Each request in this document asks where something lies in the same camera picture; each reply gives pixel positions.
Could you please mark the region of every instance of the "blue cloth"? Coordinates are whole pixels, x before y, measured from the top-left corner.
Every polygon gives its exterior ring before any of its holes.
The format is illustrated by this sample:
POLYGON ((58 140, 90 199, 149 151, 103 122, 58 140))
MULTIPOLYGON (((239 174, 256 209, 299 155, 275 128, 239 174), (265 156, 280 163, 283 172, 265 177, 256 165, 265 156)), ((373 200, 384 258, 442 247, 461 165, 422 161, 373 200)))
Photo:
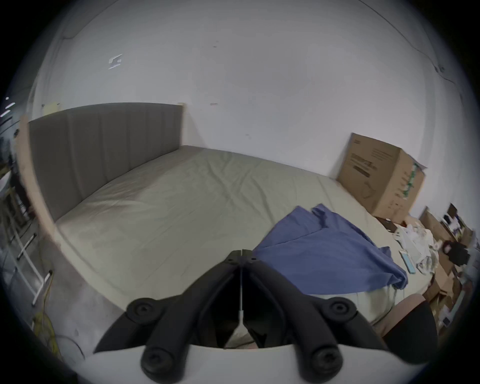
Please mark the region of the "blue cloth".
POLYGON ((403 289, 408 282, 389 247, 377 248, 360 229, 323 204, 312 213, 296 207, 253 252, 307 295, 364 292, 388 285, 403 289))

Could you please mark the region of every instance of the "wall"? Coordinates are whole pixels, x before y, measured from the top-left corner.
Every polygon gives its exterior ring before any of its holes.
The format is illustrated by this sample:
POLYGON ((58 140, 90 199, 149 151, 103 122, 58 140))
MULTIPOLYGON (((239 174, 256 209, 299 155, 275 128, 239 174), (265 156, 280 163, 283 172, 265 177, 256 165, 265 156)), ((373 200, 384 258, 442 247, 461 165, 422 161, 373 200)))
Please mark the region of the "wall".
POLYGON ((32 118, 50 103, 183 102, 183 144, 333 177, 356 132, 428 167, 412 214, 428 205, 439 216, 452 201, 478 227, 480 120, 468 82, 408 6, 367 3, 459 85, 357 0, 118 0, 100 13, 79 2, 42 64, 32 118), (97 16, 73 28, 87 10, 97 16), (76 34, 65 39, 68 28, 76 34))

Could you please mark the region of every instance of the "smartphone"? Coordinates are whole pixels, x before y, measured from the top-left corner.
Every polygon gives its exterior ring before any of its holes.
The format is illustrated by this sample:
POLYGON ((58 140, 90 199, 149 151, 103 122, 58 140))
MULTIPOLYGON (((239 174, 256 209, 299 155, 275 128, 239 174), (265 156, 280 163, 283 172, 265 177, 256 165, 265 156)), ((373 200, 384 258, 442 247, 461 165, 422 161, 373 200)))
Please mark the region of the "smartphone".
POLYGON ((405 250, 400 250, 400 255, 402 256, 402 259, 405 263, 405 265, 407 266, 407 270, 408 270, 408 273, 410 274, 415 274, 415 266, 412 264, 412 261, 410 260, 410 258, 408 257, 408 252, 405 251, 405 250))

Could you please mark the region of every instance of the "gray floor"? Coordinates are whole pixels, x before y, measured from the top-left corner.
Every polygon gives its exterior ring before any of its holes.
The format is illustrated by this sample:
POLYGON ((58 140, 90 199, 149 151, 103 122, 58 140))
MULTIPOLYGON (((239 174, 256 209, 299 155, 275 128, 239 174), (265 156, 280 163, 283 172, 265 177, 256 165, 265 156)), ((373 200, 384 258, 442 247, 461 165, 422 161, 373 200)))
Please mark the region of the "gray floor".
MULTIPOLYGON (((64 362, 73 366, 83 357, 72 341, 61 336, 68 336, 75 340, 83 353, 89 356, 93 353, 104 332, 122 314, 122 310, 83 280, 56 246, 39 232, 36 220, 22 236, 23 243, 26 243, 34 232, 38 236, 28 247, 27 252, 42 275, 45 276, 50 269, 54 271, 45 311, 52 321, 55 333, 60 335, 57 343, 64 362)), ((14 264, 6 254, 3 238, 1 239, 1 249, 0 265, 4 263, 2 275, 7 283, 7 291, 12 305, 19 318, 30 326, 35 313, 42 310, 43 297, 47 288, 44 288, 33 307, 32 293, 27 289, 18 273, 12 275, 14 264)), ((9 251, 15 256, 19 254, 20 248, 15 241, 9 246, 9 251)), ((39 281, 25 258, 20 259, 20 264, 28 281, 34 287, 38 287, 39 281)))

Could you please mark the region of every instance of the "mattress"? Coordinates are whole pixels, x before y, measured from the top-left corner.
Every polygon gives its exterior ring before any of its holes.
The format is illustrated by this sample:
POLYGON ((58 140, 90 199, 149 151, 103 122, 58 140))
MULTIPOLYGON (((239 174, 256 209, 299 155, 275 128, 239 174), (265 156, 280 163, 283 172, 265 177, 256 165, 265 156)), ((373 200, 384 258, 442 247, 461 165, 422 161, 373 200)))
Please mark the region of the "mattress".
MULTIPOLYGON (((55 240, 91 286, 125 309, 136 298, 181 294, 230 251, 253 249, 295 206, 310 210, 320 203, 378 247, 389 246, 406 269, 392 235, 335 180, 190 146, 104 185, 57 221, 55 240)), ((423 293, 429 281, 417 271, 403 290, 340 296, 373 323, 394 303, 423 293)))

